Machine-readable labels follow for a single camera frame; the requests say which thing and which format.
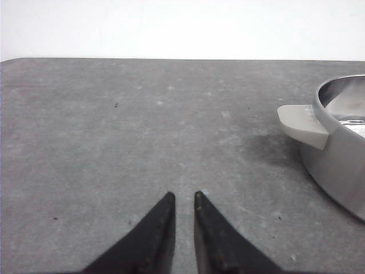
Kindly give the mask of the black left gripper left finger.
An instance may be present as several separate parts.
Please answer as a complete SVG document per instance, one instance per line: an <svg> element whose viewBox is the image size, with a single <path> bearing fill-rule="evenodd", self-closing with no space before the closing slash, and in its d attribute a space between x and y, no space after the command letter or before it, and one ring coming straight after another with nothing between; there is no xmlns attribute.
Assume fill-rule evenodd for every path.
<svg viewBox="0 0 365 274"><path fill-rule="evenodd" d="M175 239L175 195L167 192L132 230L82 273L171 273Z"/></svg>

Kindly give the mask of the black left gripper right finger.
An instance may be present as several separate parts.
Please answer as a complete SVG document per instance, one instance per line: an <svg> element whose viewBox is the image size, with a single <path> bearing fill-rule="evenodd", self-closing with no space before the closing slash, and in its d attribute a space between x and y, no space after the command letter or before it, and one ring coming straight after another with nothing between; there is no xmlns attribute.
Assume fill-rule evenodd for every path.
<svg viewBox="0 0 365 274"><path fill-rule="evenodd" d="M201 191L194 195L194 246L198 273L282 273Z"/></svg>

